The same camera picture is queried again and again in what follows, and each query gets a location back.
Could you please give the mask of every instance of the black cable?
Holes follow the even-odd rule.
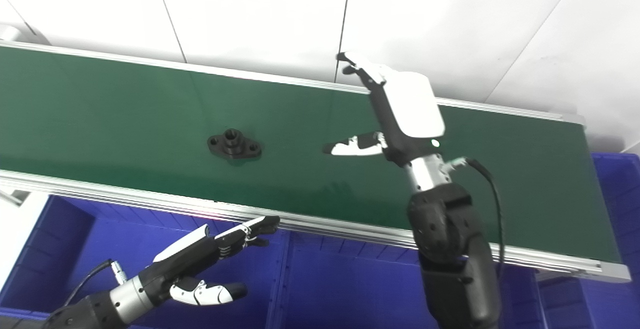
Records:
[[[505,265],[505,222],[503,221],[503,206],[502,201],[500,199],[500,194],[498,193],[498,188],[496,187],[496,183],[494,181],[494,176],[491,175],[491,172],[484,167],[480,162],[473,158],[464,158],[469,167],[477,170],[478,173],[482,174],[482,176],[489,182],[491,186],[491,191],[493,192],[493,199],[495,200],[495,210],[496,215],[498,217],[498,270],[497,275],[498,279],[503,274],[503,266]]]
[[[64,304],[62,305],[62,307],[66,307],[68,306],[71,301],[74,299],[74,297],[78,294],[78,292],[80,292],[80,290],[82,289],[83,286],[85,286],[85,284],[87,283],[87,281],[91,278],[93,278],[96,274],[102,272],[102,270],[109,268],[110,265],[112,265],[114,261],[111,259],[107,259],[101,263],[99,263],[96,267],[94,267],[93,269],[91,269],[91,271],[89,272],[89,274],[87,274],[82,281],[80,281],[80,283],[78,284],[78,286],[76,286],[74,288],[74,290],[71,292],[71,294],[69,294],[69,297],[67,297],[66,301],[64,301]]]

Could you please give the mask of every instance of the black metal part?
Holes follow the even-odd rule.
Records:
[[[256,158],[263,153],[259,142],[245,137],[242,131],[233,128],[209,137],[206,145],[212,154],[229,160]]]
[[[416,193],[407,215],[427,305],[441,329],[496,328],[498,279],[469,193],[455,183]]]
[[[109,291],[87,295],[76,304],[54,311],[43,329],[124,329],[128,327],[112,304]]]
[[[337,59],[339,61],[347,61],[351,65],[356,64],[351,62],[344,53],[339,53]],[[398,167],[404,167],[416,158],[430,154],[440,154],[439,149],[432,145],[432,138],[410,137],[403,133],[400,126],[398,126],[393,110],[391,110],[391,105],[383,88],[384,83],[376,83],[366,71],[354,69],[352,66],[345,67],[343,73],[357,74],[366,89],[370,91],[368,98],[371,101],[371,106],[373,106],[375,117],[380,124],[387,145],[387,148],[383,150],[386,160],[395,163]]]

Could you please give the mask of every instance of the blue storage crate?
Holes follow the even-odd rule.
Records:
[[[203,224],[212,234],[235,225],[53,196],[0,292],[0,316],[43,320],[98,263],[118,260],[133,276]],[[269,240],[268,247],[249,247],[199,275],[208,282],[244,282],[247,297],[210,307],[169,300],[133,328],[437,329],[415,250],[286,230]],[[116,285],[104,270],[77,299]],[[501,328],[544,328],[533,269],[506,267],[501,289]]]
[[[622,262],[640,298],[640,158],[625,153],[593,153],[592,158]]]
[[[593,162],[622,262],[631,283],[556,278],[541,282],[549,329],[640,328],[640,159],[593,153]]]
[[[546,329],[535,269],[506,266],[500,286],[501,329]]]

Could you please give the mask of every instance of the black fingertip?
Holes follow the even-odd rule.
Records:
[[[336,146],[336,143],[334,143],[334,142],[332,142],[331,144],[325,144],[322,147],[322,153],[331,154],[331,151],[333,151],[335,146]]]
[[[249,290],[247,289],[245,283],[224,284],[224,287],[229,292],[233,300],[244,298],[247,296],[247,294],[249,294]]]
[[[356,72],[356,68],[353,67],[352,65],[345,66],[342,69],[342,74],[345,74],[345,76],[350,76],[351,74],[354,74],[355,72]]]

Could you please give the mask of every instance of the robotic hand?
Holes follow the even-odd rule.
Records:
[[[240,299],[247,295],[245,284],[206,283],[195,276],[246,247],[267,246],[268,240],[258,236],[275,233],[279,223],[278,216],[258,217],[215,236],[210,236],[209,226],[204,224],[169,245],[131,279],[124,281],[124,273],[116,265],[114,272],[122,279],[121,285],[57,309],[43,329],[124,329],[168,299],[192,306],[216,306]]]
[[[430,313],[442,329],[496,328],[501,300],[492,252],[471,195],[449,176],[464,165],[484,170],[483,176],[486,169],[468,158],[443,161],[437,138],[445,126],[426,76],[373,64],[356,53],[339,53],[338,60],[349,63],[343,73],[357,74],[369,90],[381,131],[327,144],[323,152],[384,154],[406,170],[413,189],[407,217]]]

